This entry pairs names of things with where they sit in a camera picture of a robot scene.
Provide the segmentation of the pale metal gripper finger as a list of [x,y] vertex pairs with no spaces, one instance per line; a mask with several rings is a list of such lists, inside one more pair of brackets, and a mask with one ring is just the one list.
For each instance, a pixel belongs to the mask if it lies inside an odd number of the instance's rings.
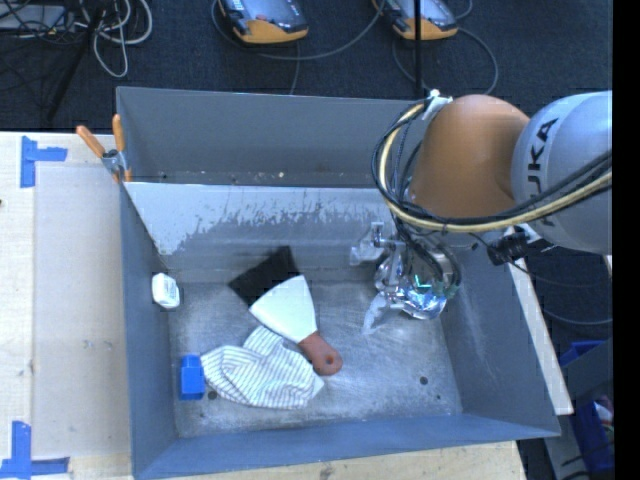
[[395,296],[403,273],[402,255],[394,254],[384,259],[374,275],[374,286],[378,292],[390,299]]
[[396,251],[396,241],[391,236],[385,236],[384,230],[384,222],[374,221],[370,224],[369,230],[351,247],[349,254],[351,266],[375,262],[385,254],[392,254]]

